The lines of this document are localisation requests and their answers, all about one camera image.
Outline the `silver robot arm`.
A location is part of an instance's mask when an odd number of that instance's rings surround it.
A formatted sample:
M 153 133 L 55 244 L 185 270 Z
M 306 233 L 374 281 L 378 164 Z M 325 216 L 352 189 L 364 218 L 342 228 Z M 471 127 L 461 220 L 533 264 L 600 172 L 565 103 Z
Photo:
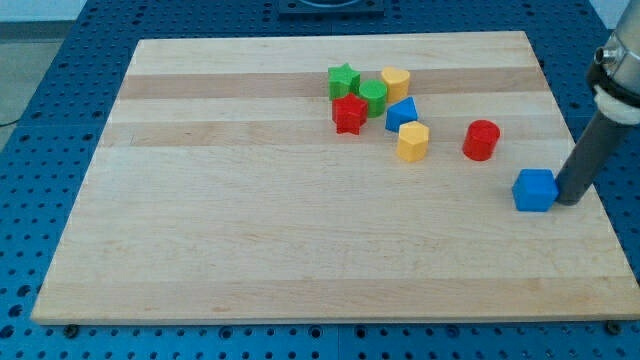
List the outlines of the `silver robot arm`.
M 630 0 L 607 42 L 598 47 L 587 82 L 598 110 L 622 125 L 639 123 L 639 0 Z

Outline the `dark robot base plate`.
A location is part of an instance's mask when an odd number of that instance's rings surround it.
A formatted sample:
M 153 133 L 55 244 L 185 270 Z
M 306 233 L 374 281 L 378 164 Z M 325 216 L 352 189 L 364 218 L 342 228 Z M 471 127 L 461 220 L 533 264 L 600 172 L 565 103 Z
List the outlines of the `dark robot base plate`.
M 277 0 L 280 16 L 383 14 L 384 0 Z

